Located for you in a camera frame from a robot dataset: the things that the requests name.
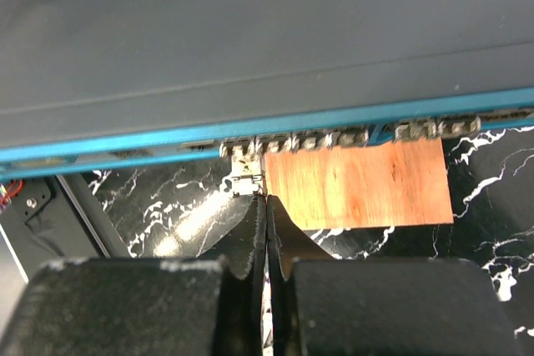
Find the silver Netcore SFP module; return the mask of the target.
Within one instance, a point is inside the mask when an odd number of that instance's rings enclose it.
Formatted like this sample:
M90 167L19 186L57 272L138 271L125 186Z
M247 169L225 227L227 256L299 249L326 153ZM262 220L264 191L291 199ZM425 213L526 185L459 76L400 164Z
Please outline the silver Netcore SFP module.
M264 158L257 153L232 155L230 182L234 197L265 195Z

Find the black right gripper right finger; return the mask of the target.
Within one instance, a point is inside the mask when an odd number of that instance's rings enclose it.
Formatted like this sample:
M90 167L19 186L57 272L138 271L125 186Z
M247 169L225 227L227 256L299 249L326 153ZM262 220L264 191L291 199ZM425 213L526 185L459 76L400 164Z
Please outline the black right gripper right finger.
M281 200L266 200L266 245L271 287L275 355L301 355L295 283L295 261L331 260L332 257L291 219Z

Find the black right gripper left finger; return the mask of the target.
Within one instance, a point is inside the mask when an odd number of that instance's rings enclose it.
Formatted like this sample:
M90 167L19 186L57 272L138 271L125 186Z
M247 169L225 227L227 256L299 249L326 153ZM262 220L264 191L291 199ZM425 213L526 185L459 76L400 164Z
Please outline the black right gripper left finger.
M164 258L176 279L168 355L260 355L266 200L244 198L237 224L197 258Z

